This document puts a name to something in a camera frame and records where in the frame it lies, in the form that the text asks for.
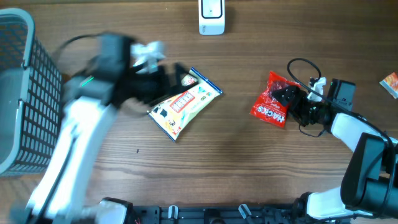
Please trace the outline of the cream snack bag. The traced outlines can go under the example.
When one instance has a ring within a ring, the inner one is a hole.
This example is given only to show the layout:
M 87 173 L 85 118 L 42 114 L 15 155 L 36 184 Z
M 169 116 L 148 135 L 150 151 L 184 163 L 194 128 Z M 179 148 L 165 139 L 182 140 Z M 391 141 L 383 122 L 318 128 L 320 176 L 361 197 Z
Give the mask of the cream snack bag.
M 173 141 L 186 125 L 223 91 L 197 69 L 191 68 L 183 77 L 187 91 L 168 98 L 149 111 L 149 117 Z

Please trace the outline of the red snack packet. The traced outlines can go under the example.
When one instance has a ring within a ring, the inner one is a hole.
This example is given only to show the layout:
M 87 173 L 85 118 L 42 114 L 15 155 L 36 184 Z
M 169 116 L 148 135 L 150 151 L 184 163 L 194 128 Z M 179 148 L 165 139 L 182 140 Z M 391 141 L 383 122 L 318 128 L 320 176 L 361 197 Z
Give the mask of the red snack packet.
M 285 126 L 287 116 L 287 107 L 277 101 L 272 96 L 272 92 L 291 85 L 300 87 L 297 82 L 290 81 L 277 73 L 270 71 L 267 89 L 258 96 L 250 110 L 250 114 L 267 123 L 283 128 Z

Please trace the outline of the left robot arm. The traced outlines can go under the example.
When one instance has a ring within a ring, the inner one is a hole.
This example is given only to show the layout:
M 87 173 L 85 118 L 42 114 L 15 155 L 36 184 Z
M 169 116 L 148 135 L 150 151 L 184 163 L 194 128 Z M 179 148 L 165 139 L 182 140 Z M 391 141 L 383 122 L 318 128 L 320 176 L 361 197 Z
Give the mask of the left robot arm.
M 101 47 L 64 86 L 63 119 L 49 166 L 25 207 L 13 207 L 15 223 L 131 223 L 131 203 L 106 198 L 95 207 L 83 199 L 95 160 L 120 108 L 151 108 L 186 90 L 171 85 L 159 62 L 160 41 L 140 44 L 121 34 L 99 35 Z

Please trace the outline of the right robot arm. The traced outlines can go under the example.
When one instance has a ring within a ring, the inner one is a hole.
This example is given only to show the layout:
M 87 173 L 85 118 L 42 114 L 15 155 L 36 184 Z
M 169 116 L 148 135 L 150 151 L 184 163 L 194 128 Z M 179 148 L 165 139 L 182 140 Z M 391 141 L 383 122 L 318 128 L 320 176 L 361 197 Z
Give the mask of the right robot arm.
M 351 112 L 355 88 L 334 79 L 325 101 L 295 85 L 271 92 L 299 125 L 321 124 L 353 152 L 339 187 L 305 197 L 305 213 L 317 221 L 397 218 L 397 141 Z

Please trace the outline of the orange small box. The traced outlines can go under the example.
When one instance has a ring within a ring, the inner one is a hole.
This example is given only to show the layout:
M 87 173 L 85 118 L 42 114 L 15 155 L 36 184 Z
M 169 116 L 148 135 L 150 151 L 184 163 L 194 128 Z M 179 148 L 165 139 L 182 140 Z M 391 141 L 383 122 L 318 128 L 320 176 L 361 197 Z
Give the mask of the orange small box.
M 398 98 L 398 77 L 396 72 L 392 72 L 380 81 L 379 84 L 385 88 L 394 99 Z

